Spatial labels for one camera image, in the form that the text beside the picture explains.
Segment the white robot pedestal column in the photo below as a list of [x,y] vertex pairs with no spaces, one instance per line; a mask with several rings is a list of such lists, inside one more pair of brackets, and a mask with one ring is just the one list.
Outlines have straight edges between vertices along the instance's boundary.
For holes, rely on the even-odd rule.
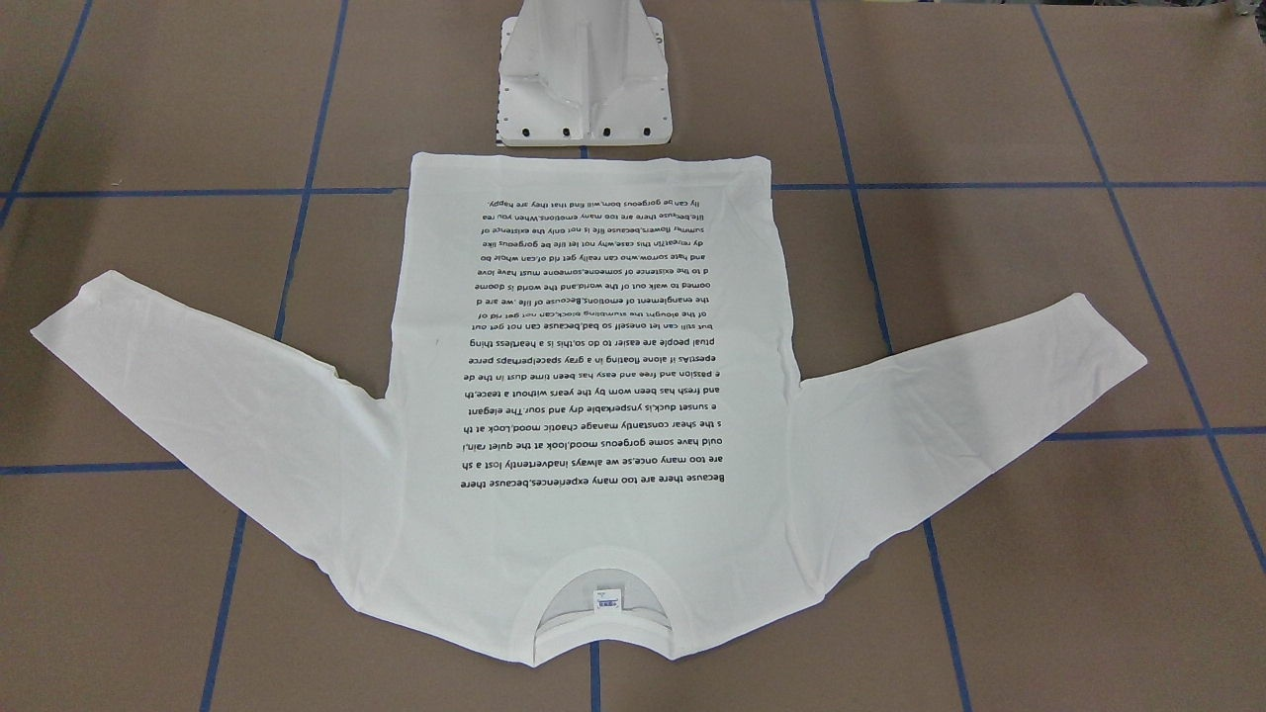
[[662,41],[639,1],[525,1],[500,30],[498,143],[668,143]]

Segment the white long-sleeve printed shirt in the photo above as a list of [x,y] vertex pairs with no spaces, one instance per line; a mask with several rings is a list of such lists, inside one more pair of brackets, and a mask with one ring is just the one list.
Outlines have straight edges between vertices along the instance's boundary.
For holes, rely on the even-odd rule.
[[379,400],[109,271],[33,329],[357,611],[539,666],[815,606],[1144,366],[1075,294],[800,378],[768,160],[417,155]]

